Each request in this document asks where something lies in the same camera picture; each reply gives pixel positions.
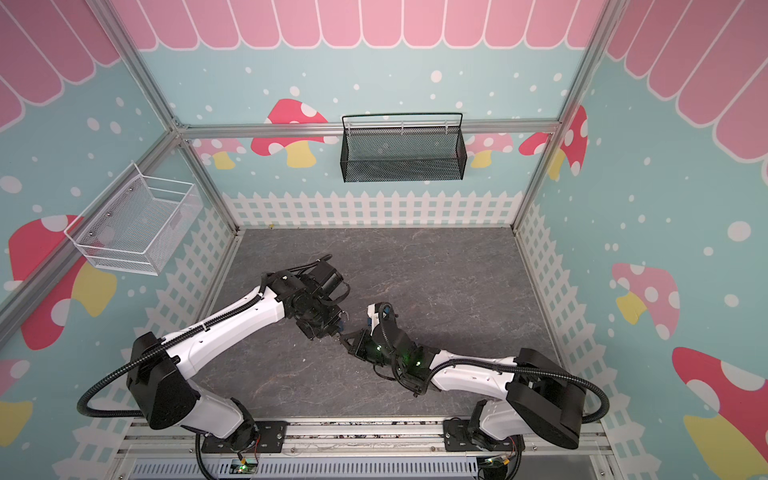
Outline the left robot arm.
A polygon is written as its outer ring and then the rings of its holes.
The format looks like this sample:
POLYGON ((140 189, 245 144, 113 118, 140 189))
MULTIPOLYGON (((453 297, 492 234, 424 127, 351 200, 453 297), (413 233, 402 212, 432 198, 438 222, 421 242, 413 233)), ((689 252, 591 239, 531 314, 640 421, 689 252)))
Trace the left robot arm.
POLYGON ((251 292, 219 312, 182 330, 137 338, 130 361, 99 380, 78 400, 77 410, 91 418, 142 417, 153 430, 178 426, 218 439, 238 452, 253 447, 259 430, 248 410, 194 383, 210 361, 255 332, 278 321, 295 321, 310 340, 339 332, 346 283, 324 256, 309 264, 262 275, 251 292), (124 378, 135 410, 102 410, 90 401, 124 378))

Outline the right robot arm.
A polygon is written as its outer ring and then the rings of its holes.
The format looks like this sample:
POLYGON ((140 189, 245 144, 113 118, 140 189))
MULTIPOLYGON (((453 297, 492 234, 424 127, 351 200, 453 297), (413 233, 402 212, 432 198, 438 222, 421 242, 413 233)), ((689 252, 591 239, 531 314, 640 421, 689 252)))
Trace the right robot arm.
POLYGON ((341 336, 348 353, 416 397, 430 390, 481 396, 468 429, 483 446, 532 433, 574 450, 583 425, 603 419, 610 410, 603 389, 536 350, 523 348, 504 358, 458 355, 413 341, 399 328, 389 303, 370 305, 367 315, 366 328, 341 336))

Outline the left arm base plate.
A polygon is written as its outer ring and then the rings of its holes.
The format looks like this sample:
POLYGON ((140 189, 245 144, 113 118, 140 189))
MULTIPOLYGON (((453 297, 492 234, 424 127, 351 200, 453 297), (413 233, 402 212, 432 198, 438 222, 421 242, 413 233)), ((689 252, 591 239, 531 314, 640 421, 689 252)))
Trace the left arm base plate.
POLYGON ((233 433, 226 439, 208 436, 203 440, 201 451, 205 454, 281 453, 287 437, 289 423, 278 420, 258 420, 247 424, 250 430, 233 433))

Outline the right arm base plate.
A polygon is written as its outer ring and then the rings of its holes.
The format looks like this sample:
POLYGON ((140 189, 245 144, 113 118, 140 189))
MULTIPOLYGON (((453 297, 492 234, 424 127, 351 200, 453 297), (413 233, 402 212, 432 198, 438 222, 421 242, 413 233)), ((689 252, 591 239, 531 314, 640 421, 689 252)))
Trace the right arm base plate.
POLYGON ((470 421, 453 417, 442 423, 444 448, 447 452, 511 452, 513 442, 495 440, 470 426, 470 421))

